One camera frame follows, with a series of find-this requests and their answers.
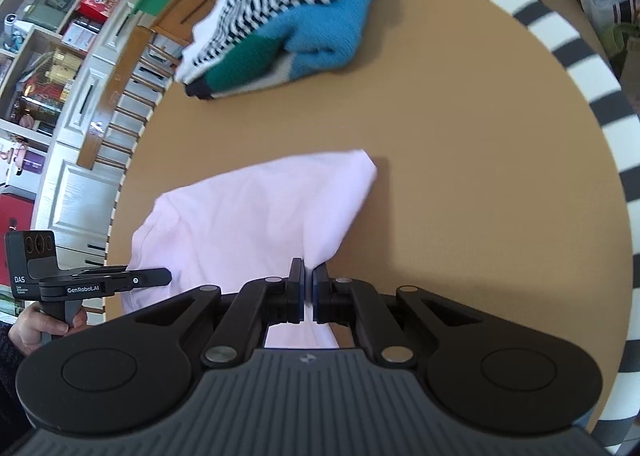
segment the black and white striped edge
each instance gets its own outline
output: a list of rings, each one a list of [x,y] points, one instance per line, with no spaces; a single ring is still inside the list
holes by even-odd
[[[489,0],[536,37],[564,67],[593,110],[620,175],[631,224],[633,289],[620,369],[593,436],[615,452],[640,407],[640,121],[609,67],[559,14],[539,0]]]

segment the green knitted fabric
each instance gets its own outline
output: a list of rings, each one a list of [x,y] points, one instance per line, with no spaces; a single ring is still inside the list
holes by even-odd
[[[215,93],[261,77],[278,57],[284,41],[248,35],[204,75],[207,85]]]

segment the pink cloth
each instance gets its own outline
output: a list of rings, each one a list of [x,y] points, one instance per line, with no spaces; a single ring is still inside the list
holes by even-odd
[[[173,280],[123,293],[124,311],[200,285],[232,293],[252,279],[286,277],[292,258],[315,268],[336,253],[375,178],[356,150],[273,160],[163,194],[133,235],[129,268],[165,267]],[[266,345],[337,347],[309,309],[300,325],[271,327]]]

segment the red box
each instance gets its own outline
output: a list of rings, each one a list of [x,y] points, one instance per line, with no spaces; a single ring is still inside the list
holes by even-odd
[[[104,23],[120,0],[80,0],[78,12],[91,21]]]
[[[32,214],[32,201],[14,196],[13,194],[0,194],[0,233],[2,233],[2,246],[0,247],[0,285],[11,286],[9,269],[6,266],[4,234],[10,230],[28,231],[31,229]]]

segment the human hand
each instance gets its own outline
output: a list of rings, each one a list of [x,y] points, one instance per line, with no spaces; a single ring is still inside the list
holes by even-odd
[[[9,330],[9,340],[22,355],[31,355],[42,346],[42,333],[52,335],[72,335],[89,328],[86,323],[86,310],[80,308],[74,317],[74,326],[69,328],[62,321],[40,312],[39,303],[28,306]]]

